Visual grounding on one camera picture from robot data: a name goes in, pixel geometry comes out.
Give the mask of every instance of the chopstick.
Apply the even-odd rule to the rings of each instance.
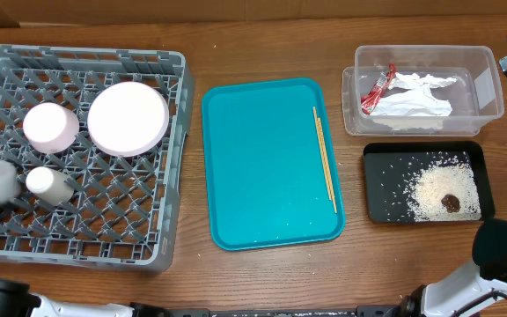
[[[312,107],[312,111],[314,112],[314,126],[316,127],[316,136],[318,137],[318,146],[320,147],[320,158],[322,159],[322,171],[324,171],[324,179],[326,180],[326,189],[327,189],[327,198],[332,200],[332,194],[330,191],[330,186],[328,184],[327,172],[326,172],[326,161],[324,160],[324,146],[322,139],[320,137],[320,127],[318,125],[318,116],[316,115],[316,107]]]
[[[322,121],[316,115],[316,107],[312,107],[314,112],[314,122],[316,124],[316,133],[318,135],[318,144],[320,146],[320,158],[322,159],[322,169],[324,170],[324,178],[326,179],[328,199],[334,205],[334,213],[338,213],[335,205],[334,184],[332,183],[332,174],[330,173],[330,165],[327,160],[326,141],[324,140],[324,131],[322,130]]]

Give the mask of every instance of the gray object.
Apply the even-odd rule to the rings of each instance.
[[[109,156],[87,132],[98,93],[121,81],[152,86],[167,100],[161,142],[133,158]],[[180,161],[189,132],[195,82],[178,52],[0,45],[0,159],[28,171],[66,173],[76,194],[58,207],[23,192],[0,215],[0,261],[166,270],[172,263],[180,208]],[[43,154],[26,141],[28,108],[58,103],[79,119],[76,142]]]

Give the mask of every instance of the black tray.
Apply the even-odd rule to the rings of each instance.
[[[420,163],[416,156],[425,156],[432,152],[456,152],[459,160],[469,162],[473,170],[474,183],[479,195],[481,208],[480,220],[493,218],[496,214],[492,192],[490,191],[489,176],[484,163],[482,148],[476,142],[457,141],[457,142],[413,142],[413,143],[375,143],[368,144],[364,148],[364,172],[365,188],[367,191],[367,208],[369,218],[375,223],[396,223],[413,224],[416,223],[414,213],[410,211],[406,203],[396,203],[392,205],[389,199],[393,199],[393,192],[398,192],[398,185],[402,183],[403,173],[384,173],[393,168],[404,173],[417,172],[423,166],[414,164],[408,166],[408,161]],[[393,154],[397,155],[398,160],[393,163]]]

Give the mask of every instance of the teal tray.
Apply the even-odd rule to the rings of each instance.
[[[337,214],[328,199],[312,107],[322,120]],[[238,251],[331,240],[345,226],[319,85],[293,78],[211,89],[202,100],[210,233]]]

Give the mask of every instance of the white bowl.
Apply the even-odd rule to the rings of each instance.
[[[131,157],[156,145],[167,131],[164,97],[148,85],[124,82],[108,87],[89,108],[87,126],[103,152]]]

